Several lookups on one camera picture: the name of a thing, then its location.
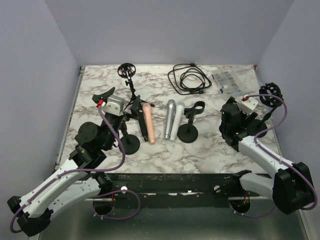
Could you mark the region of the silver microphone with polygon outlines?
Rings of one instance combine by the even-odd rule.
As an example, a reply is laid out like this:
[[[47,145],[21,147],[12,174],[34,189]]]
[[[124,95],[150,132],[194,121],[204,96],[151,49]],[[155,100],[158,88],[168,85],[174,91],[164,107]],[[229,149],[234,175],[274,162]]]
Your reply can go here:
[[[169,99],[166,105],[166,122],[165,122],[165,129],[164,129],[165,140],[170,139],[175,111],[176,111],[176,102],[173,99]]]

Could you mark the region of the black round-base mic stand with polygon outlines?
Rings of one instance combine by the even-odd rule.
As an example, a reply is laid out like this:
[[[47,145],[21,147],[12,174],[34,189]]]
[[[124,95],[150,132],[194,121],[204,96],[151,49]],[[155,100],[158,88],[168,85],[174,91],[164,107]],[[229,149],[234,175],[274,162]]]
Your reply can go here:
[[[126,125],[126,119],[124,118],[121,121],[119,130],[122,134],[122,137],[120,138],[120,141],[123,144],[124,150],[125,150],[125,154],[126,155],[133,155],[135,154],[139,148],[140,148],[140,140],[138,139],[137,136],[133,135],[133,134],[129,134],[128,133],[128,128]]]

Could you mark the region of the black microphone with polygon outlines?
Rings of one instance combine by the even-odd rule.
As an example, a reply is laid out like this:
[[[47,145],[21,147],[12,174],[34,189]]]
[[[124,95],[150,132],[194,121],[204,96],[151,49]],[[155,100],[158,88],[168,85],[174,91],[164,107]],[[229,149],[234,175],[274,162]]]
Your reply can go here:
[[[147,130],[147,126],[146,126],[146,122],[145,122],[145,118],[144,118],[144,113],[143,113],[142,109],[139,110],[138,124],[140,127],[141,135],[142,135],[144,141],[147,142],[149,140],[149,136],[148,136],[148,130]]]

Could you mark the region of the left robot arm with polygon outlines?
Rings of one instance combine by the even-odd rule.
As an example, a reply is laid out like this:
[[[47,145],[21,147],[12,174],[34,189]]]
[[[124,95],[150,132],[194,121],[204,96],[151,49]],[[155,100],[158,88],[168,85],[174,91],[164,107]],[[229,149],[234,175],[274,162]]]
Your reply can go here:
[[[94,197],[107,197],[112,182],[107,172],[119,169],[125,162],[126,149],[119,137],[129,119],[138,119],[140,96],[131,101],[126,112],[125,100],[114,95],[112,87],[105,93],[92,97],[103,122],[98,125],[83,123],[75,140],[75,149],[69,158],[38,187],[23,196],[12,196],[7,204],[14,216],[10,223],[12,233],[23,232],[33,237],[45,230],[51,221],[72,205]],[[105,152],[118,142],[122,153],[121,162],[114,167],[99,169],[107,158]]]

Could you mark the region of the beige microphone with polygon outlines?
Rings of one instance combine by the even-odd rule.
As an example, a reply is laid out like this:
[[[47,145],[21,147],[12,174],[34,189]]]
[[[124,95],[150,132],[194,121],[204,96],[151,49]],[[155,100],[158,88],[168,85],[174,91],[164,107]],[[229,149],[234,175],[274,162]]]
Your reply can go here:
[[[155,139],[155,133],[154,133],[153,119],[152,119],[152,107],[149,103],[144,103],[142,106],[142,110],[144,113],[149,142],[150,144],[154,144],[156,142],[156,139]]]

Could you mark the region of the white microphone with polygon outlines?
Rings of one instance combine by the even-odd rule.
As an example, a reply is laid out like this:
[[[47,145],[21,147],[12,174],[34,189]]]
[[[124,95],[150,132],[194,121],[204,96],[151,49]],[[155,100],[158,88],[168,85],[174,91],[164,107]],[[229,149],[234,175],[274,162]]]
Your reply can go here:
[[[184,110],[185,110],[185,103],[184,102],[179,102],[176,105],[175,117],[174,117],[172,129],[171,129],[171,133],[170,133],[169,140],[171,142],[174,142],[176,137],[177,137],[178,129],[179,129],[180,122],[181,122],[181,118],[184,115]]]

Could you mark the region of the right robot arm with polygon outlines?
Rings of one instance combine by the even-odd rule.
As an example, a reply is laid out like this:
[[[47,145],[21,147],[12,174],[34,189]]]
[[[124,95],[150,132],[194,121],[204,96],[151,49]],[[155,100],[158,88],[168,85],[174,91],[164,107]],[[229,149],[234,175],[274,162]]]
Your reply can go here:
[[[219,131],[230,147],[257,163],[269,177],[243,171],[230,183],[230,191],[236,196],[247,191],[257,193],[272,200],[286,215],[297,210],[314,209],[318,195],[308,166],[285,159],[264,146],[258,140],[258,133],[248,133],[250,115],[245,110],[252,113],[255,109],[254,105],[245,105],[248,100],[249,96],[241,102],[234,97],[227,100],[221,108]]]

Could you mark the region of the round-base stand with clip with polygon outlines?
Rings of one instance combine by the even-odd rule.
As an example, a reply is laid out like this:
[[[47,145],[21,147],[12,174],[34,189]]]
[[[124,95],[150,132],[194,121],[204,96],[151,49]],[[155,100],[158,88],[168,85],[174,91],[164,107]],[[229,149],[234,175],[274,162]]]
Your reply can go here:
[[[183,114],[188,122],[178,128],[177,136],[183,143],[193,143],[198,138],[198,129],[194,126],[194,118],[205,110],[205,102],[197,101],[192,107],[185,108]]]

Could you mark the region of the round-base stand with shockmount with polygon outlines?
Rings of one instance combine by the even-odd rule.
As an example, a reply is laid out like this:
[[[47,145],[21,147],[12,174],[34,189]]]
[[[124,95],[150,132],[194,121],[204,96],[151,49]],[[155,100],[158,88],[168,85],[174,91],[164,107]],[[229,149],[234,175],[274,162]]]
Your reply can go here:
[[[281,90],[279,86],[273,82],[266,83],[265,85],[261,86],[259,89],[260,95],[274,95],[281,99],[283,99],[283,95],[281,93]],[[282,105],[282,102],[274,97],[271,96],[260,96],[259,97],[262,104],[266,105],[267,107],[270,107],[271,110],[265,114],[265,116],[262,119],[254,119],[246,128],[247,133],[250,136],[255,136],[259,132],[264,131],[261,133],[258,138],[262,138],[267,134],[267,125],[266,121],[269,120],[269,118],[272,116],[272,113],[276,110],[276,108],[280,107]]]

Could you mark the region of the black tripod mic stand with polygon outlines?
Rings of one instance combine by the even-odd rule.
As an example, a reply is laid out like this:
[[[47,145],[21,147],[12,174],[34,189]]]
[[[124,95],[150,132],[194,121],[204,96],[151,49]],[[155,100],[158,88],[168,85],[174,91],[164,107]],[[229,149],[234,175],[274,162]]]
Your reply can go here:
[[[132,80],[132,77],[136,74],[136,67],[129,62],[123,63],[118,67],[117,73],[121,78],[125,79],[125,85],[129,86],[131,92],[130,101],[124,108],[124,110],[126,110],[138,98],[138,96],[135,94],[136,89]]]

